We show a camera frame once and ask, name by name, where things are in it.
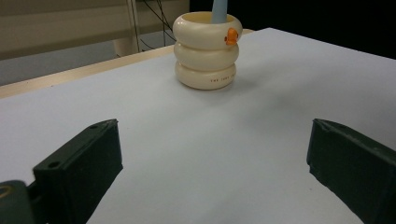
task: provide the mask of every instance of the dark background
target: dark background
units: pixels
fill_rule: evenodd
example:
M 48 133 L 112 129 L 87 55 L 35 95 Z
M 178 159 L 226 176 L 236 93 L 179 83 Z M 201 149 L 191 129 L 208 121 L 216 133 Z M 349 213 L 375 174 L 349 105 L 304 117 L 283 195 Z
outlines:
M 213 0 L 190 0 L 190 11 L 211 11 Z M 244 28 L 275 28 L 396 59 L 396 11 L 390 1 L 228 1 Z

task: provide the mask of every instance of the blue pen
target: blue pen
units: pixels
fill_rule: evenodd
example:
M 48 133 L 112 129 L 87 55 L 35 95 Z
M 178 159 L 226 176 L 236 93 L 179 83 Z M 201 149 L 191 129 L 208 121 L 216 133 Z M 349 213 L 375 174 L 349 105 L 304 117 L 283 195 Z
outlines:
M 212 23 L 227 22 L 227 0 L 214 0 L 212 7 Z

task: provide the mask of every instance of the cream ceramic cup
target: cream ceramic cup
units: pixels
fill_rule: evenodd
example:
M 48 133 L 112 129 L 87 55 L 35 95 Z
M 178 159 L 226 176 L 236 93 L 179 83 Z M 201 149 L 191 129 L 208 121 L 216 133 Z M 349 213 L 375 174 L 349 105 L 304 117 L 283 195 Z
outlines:
M 233 81 L 237 41 L 243 31 L 241 22 L 231 15 L 224 23 L 210 21 L 211 12 L 190 12 L 179 16 L 173 25 L 177 78 L 200 90 L 218 89 Z

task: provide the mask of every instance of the pen holder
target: pen holder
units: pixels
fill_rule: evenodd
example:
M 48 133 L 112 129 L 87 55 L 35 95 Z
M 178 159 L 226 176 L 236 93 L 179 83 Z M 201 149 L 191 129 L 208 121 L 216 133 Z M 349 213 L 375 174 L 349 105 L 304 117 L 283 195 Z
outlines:
M 242 35 L 242 24 L 236 17 L 227 15 L 227 22 L 213 24 L 211 16 L 210 11 L 189 12 L 173 25 L 177 79 L 200 90 L 222 88 L 233 81 L 237 41 Z

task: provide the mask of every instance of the table surface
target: table surface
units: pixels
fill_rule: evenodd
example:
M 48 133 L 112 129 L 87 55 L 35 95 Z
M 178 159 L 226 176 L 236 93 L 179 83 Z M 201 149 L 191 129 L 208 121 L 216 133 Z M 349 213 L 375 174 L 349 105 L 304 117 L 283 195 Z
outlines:
M 215 91 L 178 82 L 169 52 L 25 93 L 8 87 L 0 181 L 31 183 L 51 152 L 117 119 L 124 169 L 89 223 L 361 223 L 309 174 L 312 120 L 396 148 L 396 61 L 276 29 L 238 44 L 235 80 Z

